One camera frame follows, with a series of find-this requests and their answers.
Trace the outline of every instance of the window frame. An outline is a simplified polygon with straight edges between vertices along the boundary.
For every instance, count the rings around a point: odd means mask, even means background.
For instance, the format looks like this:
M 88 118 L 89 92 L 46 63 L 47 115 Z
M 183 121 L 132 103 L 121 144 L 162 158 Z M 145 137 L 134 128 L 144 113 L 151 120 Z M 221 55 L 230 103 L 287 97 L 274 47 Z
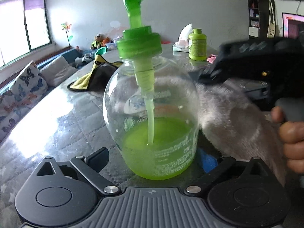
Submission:
M 3 0 L 3 1 L 1 1 L 1 2 L 4 2 L 4 3 L 5 3 L 5 2 L 9 2 L 9 1 L 12 1 L 12 0 Z M 3 61 L 4 65 L 1 66 L 0 69 L 3 68 L 3 67 L 5 67 L 5 66 L 7 66 L 7 65 L 9 65 L 9 64 L 11 64 L 11 63 L 13 63 L 13 62 L 15 62 L 15 61 L 17 61 L 17 60 L 19 60 L 19 59 L 21 59 L 21 58 L 23 58 L 23 57 L 25 57 L 25 56 L 27 56 L 27 55 L 29 55 L 31 52 L 34 52 L 34 51 L 36 51 L 36 50 L 38 50 L 38 49 L 40 49 L 40 48 L 43 48 L 43 47 L 45 47 L 45 46 L 47 46 L 47 45 L 51 45 L 51 44 L 52 44 L 52 38 L 51 38 L 50 27 L 49 27 L 49 22 L 48 22 L 48 15 L 47 15 L 46 1 L 43 0 L 43 2 L 44 2 L 45 22 L 46 22 L 47 31 L 48 31 L 47 34 L 48 34 L 48 37 L 49 37 L 49 41 L 50 41 L 50 42 L 47 43 L 47 44 L 45 44 L 45 45 L 41 45 L 41 46 L 39 46 L 39 47 L 37 47 L 37 48 L 32 49 L 31 43 L 30 43 L 30 40 L 29 40 L 29 34 L 28 34 L 28 31 L 27 31 L 27 25 L 26 25 L 26 18 L 25 18 L 25 0 L 23 0 L 24 28 L 25 28 L 25 33 L 26 33 L 26 38 L 27 38 L 27 43 L 28 43 L 29 52 L 27 52 L 27 53 L 25 53 L 25 54 L 23 54 L 23 55 L 21 55 L 21 56 L 15 58 L 15 59 L 11 60 L 11 61 L 8 62 L 8 63 L 4 63 L 4 61 Z

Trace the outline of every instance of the drawer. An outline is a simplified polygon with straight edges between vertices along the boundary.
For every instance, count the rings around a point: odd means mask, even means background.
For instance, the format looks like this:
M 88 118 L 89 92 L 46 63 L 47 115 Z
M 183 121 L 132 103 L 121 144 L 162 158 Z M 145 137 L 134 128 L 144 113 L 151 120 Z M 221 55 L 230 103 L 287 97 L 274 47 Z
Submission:
M 249 27 L 249 35 L 253 37 L 259 37 L 259 28 L 258 27 Z

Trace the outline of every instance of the television screen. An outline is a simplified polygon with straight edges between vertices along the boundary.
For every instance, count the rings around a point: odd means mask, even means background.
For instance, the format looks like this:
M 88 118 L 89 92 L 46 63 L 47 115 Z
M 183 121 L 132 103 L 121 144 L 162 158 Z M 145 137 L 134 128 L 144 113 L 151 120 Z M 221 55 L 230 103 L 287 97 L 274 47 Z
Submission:
M 283 32 L 285 38 L 297 39 L 304 29 L 304 16 L 283 13 Z

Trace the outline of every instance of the wall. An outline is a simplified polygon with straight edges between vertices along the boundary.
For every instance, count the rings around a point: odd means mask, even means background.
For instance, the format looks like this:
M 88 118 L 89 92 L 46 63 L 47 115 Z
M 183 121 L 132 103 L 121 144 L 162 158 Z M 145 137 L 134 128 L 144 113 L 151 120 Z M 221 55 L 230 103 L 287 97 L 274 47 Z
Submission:
M 297 11 L 297 7 L 299 5 L 299 1 L 282 1 L 275 0 L 275 8 L 276 8 L 276 24 L 277 24 L 277 36 L 283 36 L 283 17 L 282 13 L 293 13 L 295 14 Z M 299 10 L 299 15 L 304 15 L 304 2 L 301 2 Z
M 122 0 L 47 0 L 54 41 L 67 46 L 61 23 L 72 23 L 72 46 L 88 49 L 98 33 L 118 36 L 129 27 Z M 115 23 L 121 23 L 115 31 Z M 214 48 L 226 41 L 248 38 L 247 0 L 144 0 L 142 21 L 151 25 L 163 40 L 175 42 L 184 26 L 202 28 Z
M 56 45 L 47 45 L 36 51 L 31 52 L 29 55 L 19 59 L 9 65 L 5 65 L 0 69 L 0 83 L 5 81 L 7 78 L 22 70 L 31 60 L 37 61 L 44 56 L 51 54 L 52 52 L 57 51 Z

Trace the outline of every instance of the person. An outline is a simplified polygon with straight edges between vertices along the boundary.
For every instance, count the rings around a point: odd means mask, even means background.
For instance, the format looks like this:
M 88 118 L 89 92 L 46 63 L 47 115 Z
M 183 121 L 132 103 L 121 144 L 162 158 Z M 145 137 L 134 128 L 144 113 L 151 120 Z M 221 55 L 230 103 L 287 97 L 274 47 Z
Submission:
M 271 111 L 273 122 L 284 121 L 284 112 L 276 106 Z M 296 173 L 304 173 L 304 122 L 285 122 L 279 128 L 284 142 L 283 152 L 287 157 L 287 166 Z

